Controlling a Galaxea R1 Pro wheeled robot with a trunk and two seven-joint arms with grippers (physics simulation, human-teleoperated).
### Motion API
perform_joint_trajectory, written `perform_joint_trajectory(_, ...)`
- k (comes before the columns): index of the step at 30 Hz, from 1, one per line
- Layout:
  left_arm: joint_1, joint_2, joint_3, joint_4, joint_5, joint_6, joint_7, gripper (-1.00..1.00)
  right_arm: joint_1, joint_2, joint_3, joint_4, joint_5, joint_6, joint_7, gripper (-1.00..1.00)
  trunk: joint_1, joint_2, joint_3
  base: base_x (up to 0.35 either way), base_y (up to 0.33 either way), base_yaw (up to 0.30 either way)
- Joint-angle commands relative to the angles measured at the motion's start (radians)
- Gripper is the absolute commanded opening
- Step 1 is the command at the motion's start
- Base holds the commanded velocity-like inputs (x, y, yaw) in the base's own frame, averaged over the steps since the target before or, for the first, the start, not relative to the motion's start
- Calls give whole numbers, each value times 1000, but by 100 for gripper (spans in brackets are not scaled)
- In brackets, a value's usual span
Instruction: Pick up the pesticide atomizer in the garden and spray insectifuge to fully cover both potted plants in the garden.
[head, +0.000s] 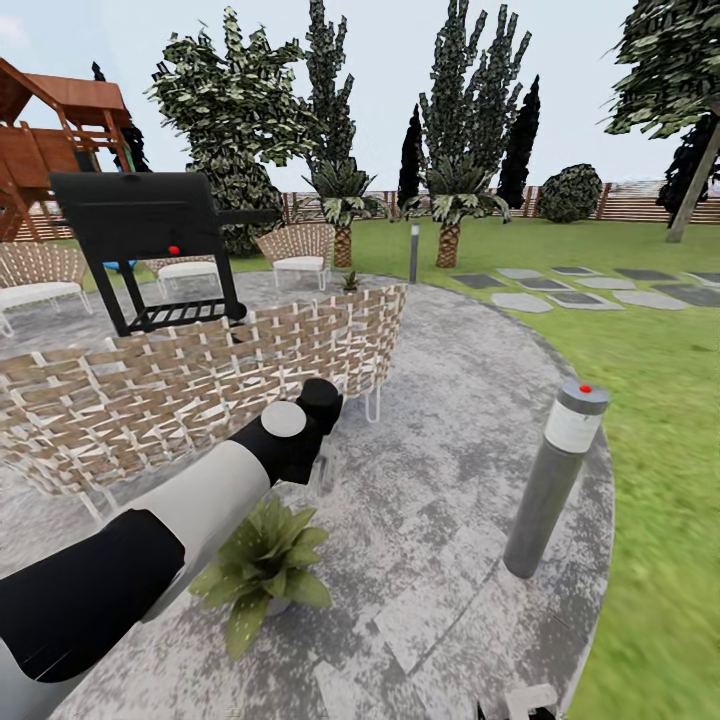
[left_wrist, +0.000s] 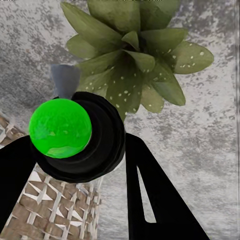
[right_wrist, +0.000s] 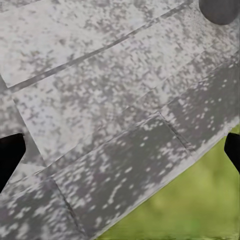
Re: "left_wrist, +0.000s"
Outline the insectifuge atomizer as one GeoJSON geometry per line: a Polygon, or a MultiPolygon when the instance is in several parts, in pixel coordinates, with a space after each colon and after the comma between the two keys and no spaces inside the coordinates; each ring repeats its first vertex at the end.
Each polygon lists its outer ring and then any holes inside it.
{"type": "Polygon", "coordinates": [[[33,113],[30,146],[40,168],[58,181],[88,183],[126,160],[126,129],[106,98],[76,91],[83,76],[73,65],[49,70],[58,93],[33,113]]]}

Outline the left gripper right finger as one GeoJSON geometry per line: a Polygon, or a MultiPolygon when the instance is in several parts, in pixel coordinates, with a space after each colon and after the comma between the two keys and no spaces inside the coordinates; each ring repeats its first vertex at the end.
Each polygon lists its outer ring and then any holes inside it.
{"type": "Polygon", "coordinates": [[[125,134],[129,240],[210,240],[145,142],[125,134]],[[145,220],[139,168],[156,223],[145,220]]]}

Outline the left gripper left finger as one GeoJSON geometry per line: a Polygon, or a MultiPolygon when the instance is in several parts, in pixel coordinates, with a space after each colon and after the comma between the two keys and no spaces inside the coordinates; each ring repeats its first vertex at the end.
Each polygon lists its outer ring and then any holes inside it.
{"type": "Polygon", "coordinates": [[[0,234],[36,165],[26,135],[0,149],[0,234]]]}

